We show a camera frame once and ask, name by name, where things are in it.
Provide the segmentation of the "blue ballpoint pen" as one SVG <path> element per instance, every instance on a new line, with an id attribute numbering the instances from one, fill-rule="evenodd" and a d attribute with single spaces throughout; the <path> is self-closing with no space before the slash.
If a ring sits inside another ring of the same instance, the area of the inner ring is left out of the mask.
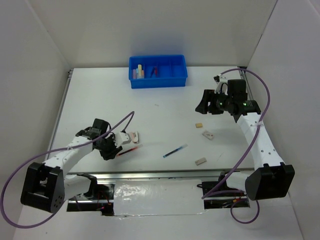
<path id="1" fill-rule="evenodd" d="M 150 78 L 155 76 L 155 67 L 152 68 L 151 73 L 150 73 Z"/>

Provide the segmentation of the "blue refill pen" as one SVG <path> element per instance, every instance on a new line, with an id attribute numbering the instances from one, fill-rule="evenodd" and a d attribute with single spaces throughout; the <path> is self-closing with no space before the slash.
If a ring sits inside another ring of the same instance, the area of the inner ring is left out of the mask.
<path id="1" fill-rule="evenodd" d="M 174 153 L 176 153 L 176 152 L 178 152 L 178 151 L 186 148 L 187 146 L 188 146 L 187 144 L 181 145 L 181 146 L 179 146 L 178 148 L 176 148 L 176 149 L 174 149 L 174 150 L 166 153 L 166 154 L 163 155 L 162 157 L 163 157 L 163 158 L 167 158 L 168 156 L 170 156 L 170 155 L 172 155 L 172 154 L 174 154 Z"/>

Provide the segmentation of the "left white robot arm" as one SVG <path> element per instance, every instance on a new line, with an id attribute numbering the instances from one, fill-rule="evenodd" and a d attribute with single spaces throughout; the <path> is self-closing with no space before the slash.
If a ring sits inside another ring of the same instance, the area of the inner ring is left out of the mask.
<path id="1" fill-rule="evenodd" d="M 68 175 L 70 170 L 93 150 L 104 160 L 114 159 L 131 141 L 123 130 L 105 137 L 109 123 L 95 119 L 93 125 L 80 130 L 66 147 L 43 163 L 33 162 L 26 172 L 20 202 L 23 205 L 55 214 L 64 201 L 77 195 L 92 200 L 97 197 L 97 178 L 87 173 Z"/>

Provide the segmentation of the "grey white eraser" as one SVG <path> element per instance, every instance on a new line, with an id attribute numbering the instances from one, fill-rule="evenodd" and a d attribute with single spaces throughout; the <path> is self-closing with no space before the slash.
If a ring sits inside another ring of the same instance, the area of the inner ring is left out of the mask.
<path id="1" fill-rule="evenodd" d="M 199 166 L 199 165 L 204 164 L 204 163 L 206 163 L 206 162 L 207 162 L 206 158 L 205 158 L 205 157 L 202 157 L 202 158 L 196 160 L 196 161 L 195 161 L 195 164 L 196 164 L 197 166 Z"/>

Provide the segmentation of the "pink white eraser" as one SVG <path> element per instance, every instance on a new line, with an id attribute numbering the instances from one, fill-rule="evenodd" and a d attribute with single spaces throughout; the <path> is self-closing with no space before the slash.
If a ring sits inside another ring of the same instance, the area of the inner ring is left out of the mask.
<path id="1" fill-rule="evenodd" d="M 129 133 L 131 141 L 134 144 L 137 144 L 139 142 L 139 133 L 137 131 L 132 131 Z"/>

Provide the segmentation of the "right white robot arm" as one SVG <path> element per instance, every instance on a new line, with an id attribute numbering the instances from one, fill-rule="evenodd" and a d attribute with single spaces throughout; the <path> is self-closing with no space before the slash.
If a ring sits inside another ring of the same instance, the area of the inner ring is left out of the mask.
<path id="1" fill-rule="evenodd" d="M 196 107 L 200 114 L 220 115 L 228 112 L 240 126 L 248 143 L 246 154 L 251 154 L 254 172 L 238 172 L 234 167 L 204 196 L 219 191 L 230 196 L 235 190 L 246 193 L 250 200 L 283 198 L 295 176 L 294 167 L 285 164 L 268 135 L 262 111 L 255 100 L 249 100 L 246 82 L 242 79 L 220 81 L 216 89 L 206 89 Z"/>

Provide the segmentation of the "red refill pen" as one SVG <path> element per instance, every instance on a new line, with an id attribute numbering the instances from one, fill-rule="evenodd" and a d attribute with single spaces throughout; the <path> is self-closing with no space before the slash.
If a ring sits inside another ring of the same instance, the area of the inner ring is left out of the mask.
<path id="1" fill-rule="evenodd" d="M 127 150 L 125 150 L 125 151 L 122 151 L 122 152 L 118 153 L 118 154 L 116 155 L 116 157 L 120 157 L 120 156 L 125 155 L 125 154 L 127 154 L 127 153 L 130 153 L 130 152 L 132 152 L 132 151 L 135 151 L 135 150 L 141 148 L 142 146 L 143 146 L 143 144 L 138 144 L 137 146 L 134 146 L 134 147 L 132 147 L 132 148 L 130 148 L 130 149 L 127 149 Z"/>

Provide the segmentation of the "white red eraser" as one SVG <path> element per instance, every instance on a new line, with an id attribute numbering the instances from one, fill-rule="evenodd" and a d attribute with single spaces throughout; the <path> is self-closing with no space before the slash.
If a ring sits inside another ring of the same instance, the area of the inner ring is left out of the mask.
<path id="1" fill-rule="evenodd" d="M 207 138 L 208 140 L 212 140 L 212 139 L 214 138 L 214 134 L 211 133 L 211 132 L 209 132 L 209 131 L 207 131 L 207 130 L 205 130 L 205 131 L 202 133 L 202 135 L 203 135 L 205 138 Z"/>

